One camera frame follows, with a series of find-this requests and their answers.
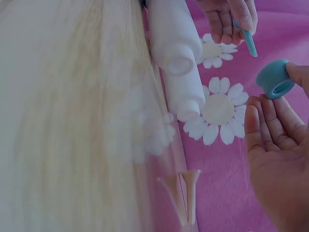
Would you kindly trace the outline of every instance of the fingernail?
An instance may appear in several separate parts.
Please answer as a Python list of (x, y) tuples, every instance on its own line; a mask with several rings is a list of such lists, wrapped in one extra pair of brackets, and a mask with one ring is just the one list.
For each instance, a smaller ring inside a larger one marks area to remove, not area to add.
[(240, 19), (240, 26), (244, 30), (250, 30), (252, 27), (252, 23), (247, 17), (243, 17)]

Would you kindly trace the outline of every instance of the teal plastic piece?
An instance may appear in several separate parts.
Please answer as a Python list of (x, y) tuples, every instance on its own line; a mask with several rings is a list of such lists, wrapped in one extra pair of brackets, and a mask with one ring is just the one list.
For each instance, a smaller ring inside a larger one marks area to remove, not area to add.
[(241, 31), (242, 31), (242, 33), (245, 37), (245, 41), (246, 41), (247, 47), (249, 49), (250, 55), (253, 56), (253, 57), (257, 57), (257, 51), (256, 51), (256, 48), (255, 48), (255, 44), (254, 44), (251, 33), (247, 30), (242, 29), (240, 27), (240, 25), (238, 24), (238, 22), (236, 22), (236, 20), (234, 20), (234, 25), (235, 25), (235, 27), (241, 29)]
[(285, 68), (288, 62), (286, 59), (276, 60), (266, 65), (257, 75), (256, 84), (262, 87), (267, 98), (280, 98), (295, 85)]

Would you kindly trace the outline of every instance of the hand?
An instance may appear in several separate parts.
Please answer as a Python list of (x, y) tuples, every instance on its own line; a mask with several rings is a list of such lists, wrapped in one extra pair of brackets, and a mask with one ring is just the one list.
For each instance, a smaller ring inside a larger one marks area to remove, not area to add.
[(204, 11), (215, 43), (240, 44), (243, 34), (233, 25), (233, 17), (241, 28), (255, 34), (257, 13), (254, 0), (197, 0)]
[[(309, 66), (288, 63), (286, 69), (309, 96)], [(272, 101), (261, 95), (247, 102), (245, 134), (251, 183), (260, 204), (281, 232), (308, 232), (307, 126), (285, 98)]]

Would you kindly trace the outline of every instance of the pink tablecloth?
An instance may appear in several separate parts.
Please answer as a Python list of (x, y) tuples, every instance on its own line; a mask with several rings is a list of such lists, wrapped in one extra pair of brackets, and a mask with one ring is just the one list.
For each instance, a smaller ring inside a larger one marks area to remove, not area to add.
[[(305, 8), (304, 2), (257, 1), (258, 10), (266, 12), (259, 12), (254, 37), (259, 57), (254, 58), (245, 43), (239, 47), (215, 45), (205, 17), (196, 3), (188, 0), (204, 43), (204, 59), (198, 67), (205, 95), (211, 101), (199, 120), (180, 124), (188, 169), (203, 171), (197, 185), (200, 232), (276, 231), (250, 185), (243, 118), (248, 96), (262, 93), (255, 78), (264, 65), (280, 58), (309, 64), (309, 3)], [(286, 98), (307, 121), (309, 102), (302, 90), (295, 87)], [(214, 104), (220, 110), (213, 110)]]

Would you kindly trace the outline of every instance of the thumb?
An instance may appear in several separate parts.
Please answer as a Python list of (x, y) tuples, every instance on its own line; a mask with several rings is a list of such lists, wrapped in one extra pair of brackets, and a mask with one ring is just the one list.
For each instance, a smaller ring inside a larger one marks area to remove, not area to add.
[(290, 78), (301, 86), (309, 97), (309, 66), (299, 66), (289, 62), (286, 64), (286, 70)]
[(232, 15), (244, 30), (255, 32), (250, 10), (244, 0), (227, 0)]

